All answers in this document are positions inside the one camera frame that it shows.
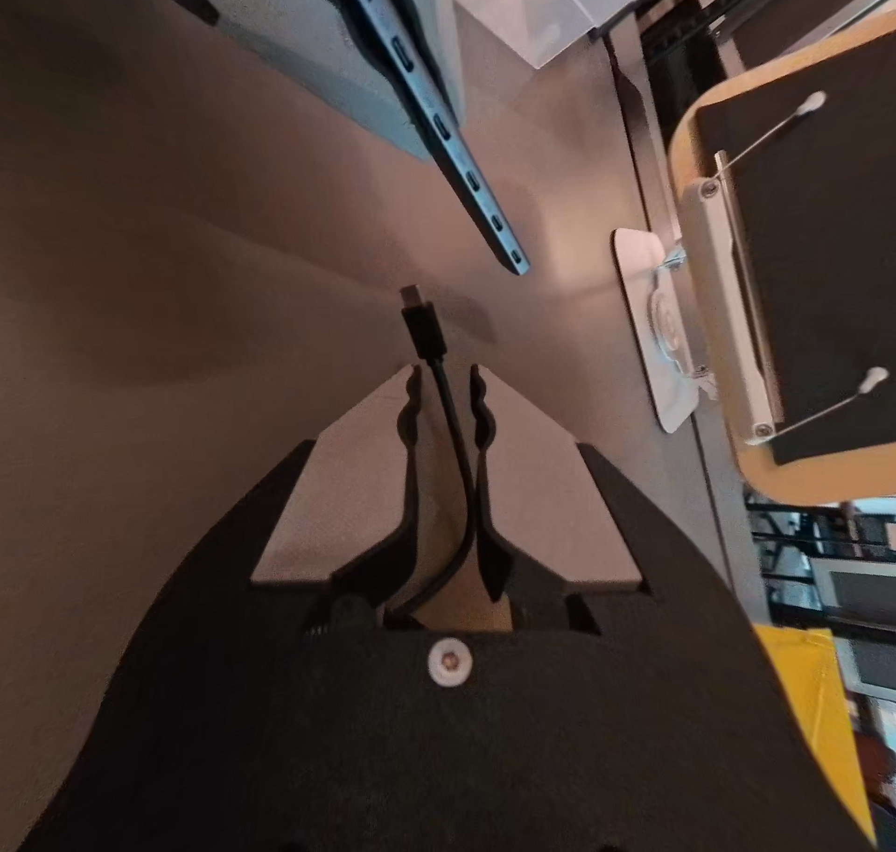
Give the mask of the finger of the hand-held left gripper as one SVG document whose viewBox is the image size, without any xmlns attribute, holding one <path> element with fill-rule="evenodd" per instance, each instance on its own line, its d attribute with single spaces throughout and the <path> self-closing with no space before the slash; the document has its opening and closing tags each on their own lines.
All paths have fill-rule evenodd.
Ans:
<svg viewBox="0 0 896 852">
<path fill-rule="evenodd" d="M 459 126 L 463 126 L 466 102 L 454 0 L 394 2 L 450 114 Z"/>
<path fill-rule="evenodd" d="M 430 156 L 389 81 L 328 0 L 208 0 L 218 27 L 335 111 L 424 161 Z"/>
</svg>

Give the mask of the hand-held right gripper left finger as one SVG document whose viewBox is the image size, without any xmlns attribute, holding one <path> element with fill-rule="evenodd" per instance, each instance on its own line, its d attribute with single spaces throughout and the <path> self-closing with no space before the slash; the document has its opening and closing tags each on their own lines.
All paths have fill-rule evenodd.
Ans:
<svg viewBox="0 0 896 852">
<path fill-rule="evenodd" d="M 251 576 L 261 588 L 393 597 L 418 559 L 420 367 L 405 366 L 316 439 Z"/>
</svg>

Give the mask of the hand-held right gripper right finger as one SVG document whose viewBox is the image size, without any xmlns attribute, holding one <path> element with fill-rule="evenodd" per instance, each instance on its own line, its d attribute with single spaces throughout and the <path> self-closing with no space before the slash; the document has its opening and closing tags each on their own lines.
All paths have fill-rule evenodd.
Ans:
<svg viewBox="0 0 896 852">
<path fill-rule="evenodd" d="M 473 365 L 477 563 L 492 600 L 625 593 L 643 575 L 565 427 Z"/>
</svg>

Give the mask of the slim grey usb hub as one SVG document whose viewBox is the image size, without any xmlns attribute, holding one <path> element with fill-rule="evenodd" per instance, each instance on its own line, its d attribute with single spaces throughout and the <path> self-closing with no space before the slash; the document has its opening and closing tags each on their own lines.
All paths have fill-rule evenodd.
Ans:
<svg viewBox="0 0 896 852">
<path fill-rule="evenodd" d="M 497 261 L 512 275 L 525 275 L 531 263 L 463 138 L 413 0 L 334 3 Z"/>
</svg>

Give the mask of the yellow plastic object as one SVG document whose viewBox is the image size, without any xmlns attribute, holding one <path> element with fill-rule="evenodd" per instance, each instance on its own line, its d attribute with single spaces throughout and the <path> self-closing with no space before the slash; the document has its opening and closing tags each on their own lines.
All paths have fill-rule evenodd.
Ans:
<svg viewBox="0 0 896 852">
<path fill-rule="evenodd" d="M 753 624 L 803 737 L 840 802 L 877 846 L 834 635 Z"/>
</svg>

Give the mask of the wooden-framed black board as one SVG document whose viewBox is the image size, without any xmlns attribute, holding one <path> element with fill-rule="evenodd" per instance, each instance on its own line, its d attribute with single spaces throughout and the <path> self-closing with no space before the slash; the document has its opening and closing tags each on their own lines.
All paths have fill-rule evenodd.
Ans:
<svg viewBox="0 0 896 852">
<path fill-rule="evenodd" d="M 716 85 L 668 152 L 678 216 L 682 187 L 727 154 L 784 421 L 741 447 L 721 407 L 745 482 L 779 502 L 894 493 L 894 24 L 867 18 Z"/>
</svg>

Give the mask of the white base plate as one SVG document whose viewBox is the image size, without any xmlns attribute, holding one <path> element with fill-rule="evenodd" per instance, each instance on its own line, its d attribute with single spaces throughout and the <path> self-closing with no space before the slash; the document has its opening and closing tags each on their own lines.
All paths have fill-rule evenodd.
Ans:
<svg viewBox="0 0 896 852">
<path fill-rule="evenodd" d="M 673 278 L 685 253 L 667 253 L 653 232 L 617 228 L 611 247 L 659 427 L 677 432 L 700 389 Z"/>
</svg>

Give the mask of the white mounting bracket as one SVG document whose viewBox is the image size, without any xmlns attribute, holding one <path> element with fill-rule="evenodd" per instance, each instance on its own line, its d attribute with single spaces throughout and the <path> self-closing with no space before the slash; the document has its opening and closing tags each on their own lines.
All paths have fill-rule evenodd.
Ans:
<svg viewBox="0 0 896 852">
<path fill-rule="evenodd" d="M 679 218 L 711 367 L 736 445 L 767 444 L 784 421 L 756 269 L 727 154 L 682 187 Z"/>
</svg>

